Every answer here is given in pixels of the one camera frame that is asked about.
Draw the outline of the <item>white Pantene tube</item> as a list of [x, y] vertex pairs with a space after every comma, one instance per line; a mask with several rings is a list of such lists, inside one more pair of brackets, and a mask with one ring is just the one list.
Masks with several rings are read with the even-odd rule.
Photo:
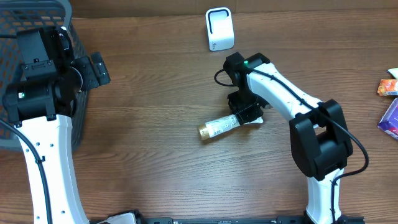
[[234, 114], [225, 116], [198, 126], [198, 132], [202, 141], [226, 133], [234, 128], [240, 127], [241, 123]]

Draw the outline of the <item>small orange tissue pack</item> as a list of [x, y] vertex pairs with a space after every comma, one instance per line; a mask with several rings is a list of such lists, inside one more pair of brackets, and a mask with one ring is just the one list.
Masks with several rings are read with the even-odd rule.
[[397, 79], [381, 79], [377, 93], [379, 96], [397, 96]]

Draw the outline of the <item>red purple pantyliner pack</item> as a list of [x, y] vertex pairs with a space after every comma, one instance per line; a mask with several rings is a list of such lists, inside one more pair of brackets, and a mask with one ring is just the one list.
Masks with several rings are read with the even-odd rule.
[[388, 107], [387, 111], [384, 113], [382, 116], [380, 122], [377, 124], [378, 128], [391, 137], [393, 137], [395, 140], [397, 140], [398, 135], [397, 135], [397, 125], [398, 125], [398, 119], [397, 119], [397, 103], [398, 99], [395, 98], [391, 105]]

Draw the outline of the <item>colourful snack bag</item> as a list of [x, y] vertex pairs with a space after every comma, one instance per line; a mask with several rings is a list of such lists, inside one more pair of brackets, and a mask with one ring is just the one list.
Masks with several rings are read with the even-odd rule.
[[398, 68], [390, 68], [387, 70], [395, 79], [398, 79]]

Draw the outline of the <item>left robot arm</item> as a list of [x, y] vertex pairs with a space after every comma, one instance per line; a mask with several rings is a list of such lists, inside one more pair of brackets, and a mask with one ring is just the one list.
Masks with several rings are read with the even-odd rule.
[[4, 127], [20, 141], [36, 223], [87, 223], [72, 160], [77, 94], [111, 79], [99, 53], [75, 57], [65, 27], [16, 34], [25, 80], [7, 86]]

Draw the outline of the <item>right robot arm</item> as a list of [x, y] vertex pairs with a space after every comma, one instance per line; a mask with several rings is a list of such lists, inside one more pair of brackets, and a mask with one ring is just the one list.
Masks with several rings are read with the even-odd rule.
[[292, 157], [307, 176], [306, 223], [339, 222], [337, 177], [353, 153], [341, 106], [306, 94], [260, 53], [244, 58], [236, 52], [226, 58], [223, 70], [238, 88], [228, 95], [228, 104], [240, 124], [261, 117], [266, 106], [289, 122]]

